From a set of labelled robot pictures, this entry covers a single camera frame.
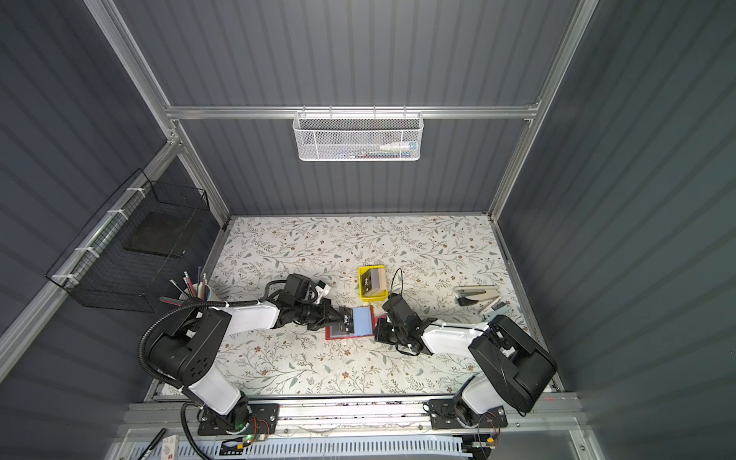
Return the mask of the yellow plastic card tray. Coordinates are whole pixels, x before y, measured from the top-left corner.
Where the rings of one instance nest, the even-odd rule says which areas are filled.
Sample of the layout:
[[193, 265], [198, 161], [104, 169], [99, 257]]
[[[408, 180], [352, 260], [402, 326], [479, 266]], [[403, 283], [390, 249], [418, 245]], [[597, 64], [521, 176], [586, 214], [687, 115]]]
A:
[[361, 266], [358, 269], [358, 295], [365, 303], [387, 299], [388, 285], [384, 266]]

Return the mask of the beige stapler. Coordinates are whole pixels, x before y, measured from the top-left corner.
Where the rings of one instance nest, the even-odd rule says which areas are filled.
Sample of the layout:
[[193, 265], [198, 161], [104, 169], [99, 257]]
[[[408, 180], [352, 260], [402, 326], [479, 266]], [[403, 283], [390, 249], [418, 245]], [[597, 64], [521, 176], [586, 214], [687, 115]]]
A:
[[497, 286], [457, 286], [452, 291], [455, 303], [462, 307], [495, 302], [500, 297]]

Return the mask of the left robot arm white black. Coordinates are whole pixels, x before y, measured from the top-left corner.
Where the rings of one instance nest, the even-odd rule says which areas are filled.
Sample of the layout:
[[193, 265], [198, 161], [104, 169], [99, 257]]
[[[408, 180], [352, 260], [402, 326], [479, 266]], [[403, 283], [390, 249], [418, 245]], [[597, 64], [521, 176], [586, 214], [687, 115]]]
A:
[[352, 331], [353, 314], [335, 307], [330, 287], [301, 274], [266, 284], [264, 295], [248, 301], [187, 298], [155, 321], [138, 345], [138, 360], [155, 379], [220, 417], [245, 411], [247, 398], [216, 365], [224, 339], [240, 333], [281, 328], [289, 323], [319, 331], [337, 326]]

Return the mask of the stack of cards in tray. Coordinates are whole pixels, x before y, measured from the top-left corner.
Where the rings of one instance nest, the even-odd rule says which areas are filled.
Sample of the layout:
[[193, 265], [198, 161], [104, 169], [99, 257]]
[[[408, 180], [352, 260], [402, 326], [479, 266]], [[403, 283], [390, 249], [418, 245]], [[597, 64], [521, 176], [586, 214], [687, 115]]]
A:
[[383, 295], [387, 290], [385, 268], [372, 268], [369, 271], [369, 274], [370, 289], [367, 291], [366, 295], [369, 297]]

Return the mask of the small white grey device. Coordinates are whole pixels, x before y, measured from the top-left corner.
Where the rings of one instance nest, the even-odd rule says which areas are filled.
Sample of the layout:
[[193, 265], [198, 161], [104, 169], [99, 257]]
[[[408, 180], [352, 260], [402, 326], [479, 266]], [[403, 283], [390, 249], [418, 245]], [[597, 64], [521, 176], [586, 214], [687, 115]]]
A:
[[496, 299], [494, 303], [488, 305], [482, 312], [481, 316], [484, 321], [491, 321], [494, 317], [499, 314], [507, 314], [510, 310], [510, 304], [508, 301]]

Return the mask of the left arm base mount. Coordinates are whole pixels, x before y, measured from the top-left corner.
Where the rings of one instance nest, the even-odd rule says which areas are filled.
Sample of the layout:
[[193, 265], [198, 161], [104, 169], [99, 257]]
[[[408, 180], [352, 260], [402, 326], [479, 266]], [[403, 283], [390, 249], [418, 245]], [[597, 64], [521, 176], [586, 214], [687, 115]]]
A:
[[220, 415], [206, 407], [197, 416], [197, 435], [272, 435], [280, 408], [279, 404], [237, 404], [229, 414]]

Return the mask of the white tube in basket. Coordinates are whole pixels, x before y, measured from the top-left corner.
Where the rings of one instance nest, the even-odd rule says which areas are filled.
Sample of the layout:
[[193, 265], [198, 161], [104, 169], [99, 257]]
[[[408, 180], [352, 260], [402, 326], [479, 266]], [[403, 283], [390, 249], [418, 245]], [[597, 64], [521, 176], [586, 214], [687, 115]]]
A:
[[420, 143], [417, 141], [399, 141], [383, 144], [379, 146], [380, 151], [388, 151], [389, 153], [410, 154], [419, 151]]

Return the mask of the white pen cup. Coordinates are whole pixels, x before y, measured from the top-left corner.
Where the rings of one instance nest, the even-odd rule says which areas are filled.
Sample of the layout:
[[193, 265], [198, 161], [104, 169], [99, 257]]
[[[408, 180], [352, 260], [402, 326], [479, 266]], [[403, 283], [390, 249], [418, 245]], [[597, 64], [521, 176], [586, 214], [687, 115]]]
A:
[[164, 282], [158, 302], [165, 307], [181, 307], [185, 301], [216, 301], [218, 296], [210, 288], [207, 273], [202, 266], [196, 272], [182, 272], [179, 278]]

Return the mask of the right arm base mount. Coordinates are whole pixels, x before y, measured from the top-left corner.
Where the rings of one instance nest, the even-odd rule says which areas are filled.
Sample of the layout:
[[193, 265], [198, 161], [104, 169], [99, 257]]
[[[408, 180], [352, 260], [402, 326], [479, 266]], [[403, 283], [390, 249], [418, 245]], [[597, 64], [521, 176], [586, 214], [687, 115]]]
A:
[[429, 415], [431, 427], [435, 430], [500, 430], [508, 427], [505, 409], [502, 406], [477, 414], [464, 402], [442, 398], [430, 399], [428, 402], [424, 402], [423, 410], [425, 414]]

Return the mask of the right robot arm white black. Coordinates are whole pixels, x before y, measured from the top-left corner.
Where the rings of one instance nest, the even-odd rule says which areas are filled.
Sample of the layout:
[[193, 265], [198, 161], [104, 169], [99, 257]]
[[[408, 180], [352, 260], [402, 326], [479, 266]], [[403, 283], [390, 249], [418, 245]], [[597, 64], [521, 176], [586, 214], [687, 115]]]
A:
[[557, 373], [554, 358], [505, 314], [486, 323], [454, 324], [421, 318], [392, 293], [383, 305], [376, 341], [395, 347], [402, 355], [457, 356], [474, 360], [480, 372], [452, 399], [456, 419], [465, 426], [497, 408], [530, 412]]

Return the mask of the floral table mat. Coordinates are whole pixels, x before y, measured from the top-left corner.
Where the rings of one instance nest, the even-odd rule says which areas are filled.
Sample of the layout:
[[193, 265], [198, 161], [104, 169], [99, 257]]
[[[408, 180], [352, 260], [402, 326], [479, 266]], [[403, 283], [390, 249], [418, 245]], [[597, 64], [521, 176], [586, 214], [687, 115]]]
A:
[[[236, 218], [209, 281], [218, 297], [260, 296], [291, 273], [326, 282], [337, 306], [360, 306], [358, 270], [382, 265], [389, 284], [423, 317], [477, 323], [481, 306], [454, 300], [459, 286], [494, 286], [515, 322], [526, 319], [492, 226], [483, 216]], [[218, 367], [245, 394], [452, 393], [478, 367], [459, 356], [405, 356], [370, 337], [327, 339], [289, 324], [228, 337]]]

